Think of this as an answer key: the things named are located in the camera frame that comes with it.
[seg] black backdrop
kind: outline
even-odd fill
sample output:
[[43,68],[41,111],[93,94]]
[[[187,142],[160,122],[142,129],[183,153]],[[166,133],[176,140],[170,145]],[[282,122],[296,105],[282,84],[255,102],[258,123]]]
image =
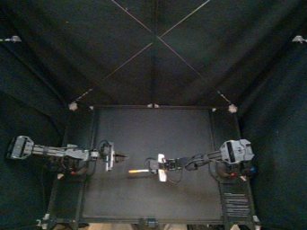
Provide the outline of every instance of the black backdrop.
[[[67,104],[92,87],[79,103],[224,107],[219,90],[254,143],[256,213],[267,229],[303,229],[307,43],[291,39],[307,37],[306,2],[116,3],[1,2],[0,38],[23,39],[0,43],[1,155],[16,135],[60,146]],[[174,53],[156,36],[190,13],[163,37]],[[40,170],[1,160],[1,226],[41,217]]]

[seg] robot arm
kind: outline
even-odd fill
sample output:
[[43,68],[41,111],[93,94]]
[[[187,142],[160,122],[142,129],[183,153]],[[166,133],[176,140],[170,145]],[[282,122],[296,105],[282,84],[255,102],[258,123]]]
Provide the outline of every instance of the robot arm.
[[19,136],[12,140],[7,158],[24,160],[32,155],[47,156],[51,162],[57,163],[64,170],[71,168],[69,165],[76,168],[79,163],[101,159],[105,163],[105,171],[111,171],[112,164],[124,160],[127,156],[117,155],[113,151],[113,144],[108,141],[103,142],[100,151],[97,151],[83,149],[75,145],[67,145],[67,147],[41,146],[35,144],[29,137]]
[[[240,162],[248,162],[254,159],[251,142],[246,139],[230,140],[224,142],[219,151],[182,157],[176,159],[166,159],[164,155],[159,155],[159,159],[150,159],[148,172],[159,173],[159,180],[167,181],[167,171],[196,170],[200,166],[211,162],[219,162],[226,165],[238,165]],[[140,173],[144,170],[132,170],[130,173]]]

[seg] wire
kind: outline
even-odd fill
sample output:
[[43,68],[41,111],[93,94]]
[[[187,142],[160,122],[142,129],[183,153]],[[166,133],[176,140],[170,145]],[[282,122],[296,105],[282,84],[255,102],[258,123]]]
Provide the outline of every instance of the wire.
[[88,177],[91,177],[96,172],[96,164],[97,164],[97,160],[95,161],[92,172],[88,174]]
[[148,157],[148,158],[146,159],[146,161],[144,161],[144,166],[146,166],[146,168],[148,168],[148,169],[151,170],[150,165],[148,165],[148,160],[156,160],[156,159],[152,158],[152,157]]
[[124,9],[124,8],[120,6],[120,4],[117,4],[117,2],[115,2],[113,0],[112,0],[112,2],[113,2],[113,3],[123,9],[123,11],[138,21],[138,23],[139,23],[150,32],[152,32],[151,29],[147,27],[147,25],[146,25],[144,23],[142,23],[142,21],[139,21],[139,20],[136,19],[136,17],[128,12],[128,10]]
[[35,146],[37,146],[37,147],[40,147],[40,148],[45,148],[45,147],[48,147],[48,149],[80,149],[80,150],[85,150],[85,148],[83,148],[83,147],[52,147],[52,146],[41,146],[41,145],[37,145],[37,144],[35,144],[33,145],[33,147]]
[[168,181],[171,182],[171,183],[179,183],[180,181],[182,181],[182,179],[183,179],[183,169],[180,169],[180,170],[176,170],[176,172],[179,172],[180,171],[180,178],[179,178],[179,180],[178,181],[172,181],[170,178],[168,178],[168,173],[167,173],[167,170],[164,170],[164,172],[166,172],[166,174],[167,174],[167,178],[168,178]]
[[220,151],[218,150],[218,151],[210,152],[210,153],[207,153],[207,154],[199,154],[199,155],[200,155],[200,156],[202,156],[202,155],[211,155],[211,154],[215,154],[215,153],[220,153]]
[[105,142],[108,146],[111,145],[111,143],[109,143],[107,140],[101,140],[100,143],[99,143],[99,146],[100,146],[100,144],[101,144],[103,142]]
[[43,182],[43,173],[44,173],[45,164],[43,165],[43,168],[41,168],[41,195],[43,195],[43,211],[45,211],[45,191],[44,191],[44,182]]
[[203,8],[203,6],[210,2],[211,0],[207,0],[204,3],[202,3],[198,7],[196,7],[196,9],[191,12],[191,13],[188,13],[187,14],[187,16],[174,25],[174,26],[171,26],[171,28],[159,36],[160,38],[164,36],[164,35],[167,35],[167,33],[170,32],[170,31],[172,31],[172,29],[174,28],[176,28],[178,27],[178,25],[180,24],[180,23],[183,23],[183,21],[186,21],[202,8]]
[[207,86],[210,88],[212,88],[216,93],[219,94],[219,96],[226,100],[226,102],[228,104],[232,104],[231,100],[226,97],[226,95],[220,92],[220,90],[216,88],[216,86],[214,86],[208,80],[206,79],[206,77],[196,71],[196,69],[192,67],[192,65],[187,62],[187,60],[180,56],[180,54],[175,51],[175,49],[168,45],[168,43],[162,39],[162,37],[158,37],[158,39],[160,40],[160,42],[167,46],[167,48],[171,50],[171,52],[178,56],[178,58],[184,62],[186,65],[188,65],[188,67],[195,71],[195,73],[198,74],[198,76],[200,76],[200,78],[207,82]]
[[131,56],[131,58],[128,59],[128,60],[125,60],[124,62],[123,62],[123,64],[107,75],[107,76],[104,76],[100,80],[99,80],[99,82],[96,83],[96,85],[93,85],[73,101],[72,101],[72,103],[73,102],[79,102],[88,94],[89,94],[89,92],[92,92],[93,90],[95,90],[95,88],[97,88],[99,87],[99,84],[101,84],[107,79],[109,79],[109,77],[121,69],[121,67],[124,67],[138,56],[139,56],[139,54],[142,54],[143,53],[143,51],[150,47],[152,45],[152,43],[150,43],[150,44],[147,44],[146,45],[146,47],[144,48],[142,48],[136,53],[135,53],[135,55],[134,56]]

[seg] white object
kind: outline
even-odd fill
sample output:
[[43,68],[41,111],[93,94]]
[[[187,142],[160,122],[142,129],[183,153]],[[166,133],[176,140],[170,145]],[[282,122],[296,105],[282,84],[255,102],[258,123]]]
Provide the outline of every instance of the white object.
[[231,104],[230,107],[228,107],[228,111],[231,113],[236,112],[238,111],[238,107],[234,104]]
[[72,103],[69,103],[68,107],[69,107],[71,111],[75,111],[77,109],[77,104],[75,102],[72,102]]
[[234,225],[234,226],[231,227],[231,230],[240,230],[240,228],[238,227],[238,225]]
[[299,42],[302,44],[303,42],[307,42],[307,40],[302,37],[302,35],[298,35],[292,39],[292,42]]
[[158,109],[159,108],[159,105],[158,104],[148,104],[148,108],[155,108],[155,109]]
[[246,176],[240,176],[242,180],[246,181]]
[[222,154],[222,160],[227,164],[236,164],[242,161],[251,161],[254,159],[251,142],[246,139],[224,142],[219,151]]
[[[159,154],[159,163],[164,163],[164,155]],[[167,173],[164,169],[159,169],[159,181],[167,181]]]
[[112,170],[113,155],[115,155],[113,142],[109,142],[109,149],[108,149],[107,163],[105,163],[105,172],[109,172]]
[[57,174],[57,180],[61,180],[61,178],[64,177],[64,175],[61,173]]
[[260,222],[258,216],[254,216],[254,221],[255,221],[255,222]]
[[4,39],[4,40],[0,39],[0,41],[21,42],[21,39],[17,35],[15,35],[15,36],[12,36],[11,39]]
[[135,170],[130,170],[130,173],[148,173],[148,169],[135,169]]

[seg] metal frame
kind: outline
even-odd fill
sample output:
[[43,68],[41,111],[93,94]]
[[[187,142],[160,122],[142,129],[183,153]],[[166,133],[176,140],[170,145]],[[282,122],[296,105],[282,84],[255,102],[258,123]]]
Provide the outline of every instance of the metal frame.
[[[207,111],[208,115],[210,115],[210,123],[211,123],[211,144],[212,144],[212,150],[216,150],[216,137],[215,137],[215,114],[212,111]],[[238,118],[236,118],[236,114],[231,115],[232,118],[235,119],[235,129],[236,129],[236,133],[239,135],[239,137],[242,136],[240,134],[240,128],[238,125]],[[95,126],[95,120],[97,118],[97,112],[95,111],[92,114],[92,119],[91,119],[91,144],[93,144],[93,137],[96,134],[96,126]],[[210,164],[210,171],[212,176],[215,176],[214,171],[214,165]],[[146,223],[148,221],[148,219],[131,219],[131,218],[124,218],[124,217],[119,217],[119,218],[108,218],[108,217],[91,217],[91,218],[84,218],[81,216],[81,210],[83,210],[83,201],[84,201],[84,193],[85,193],[85,186],[87,186],[87,177],[85,176],[80,176],[77,179],[79,182],[79,192],[77,192],[77,202],[76,202],[76,213],[73,215],[73,218],[67,219],[67,218],[61,218],[61,217],[56,217],[53,215],[53,203],[55,203],[55,199],[56,199],[56,194],[57,194],[57,187],[59,187],[59,180],[55,179],[53,182],[53,192],[52,192],[52,196],[51,196],[51,202],[49,202],[49,207],[48,207],[48,214],[51,215],[49,218],[45,220],[44,223],[48,223],[48,229],[52,229],[55,227],[56,224],[60,223],[65,223],[68,225],[71,225],[73,230],[77,230],[77,225],[80,223],[121,223],[121,224],[142,224]],[[226,190],[226,186],[234,185],[235,183],[231,183],[230,181],[219,181],[219,192],[220,192],[220,204],[222,204],[222,210],[223,210],[223,216],[220,217],[220,220],[212,219],[212,220],[204,220],[204,221],[188,221],[188,220],[171,220],[171,219],[159,219],[156,222],[158,224],[186,224],[186,225],[224,225],[224,229],[230,230],[234,224],[240,224],[240,225],[247,225],[251,228],[255,227],[254,224],[254,199],[252,199],[252,193],[251,193],[251,186],[250,186],[250,182],[246,182],[246,196],[248,198],[248,205],[250,205],[250,210],[251,210],[251,215],[248,216],[248,218],[243,218],[243,219],[238,219],[238,218],[228,218],[227,217],[227,203],[226,203],[226,199],[223,196],[224,190]]]
[[228,106],[176,106],[176,105],[158,105],[155,108],[150,105],[116,105],[116,104],[95,104],[83,103],[84,106],[92,106],[93,108],[115,108],[115,109],[146,109],[146,110],[228,110]]

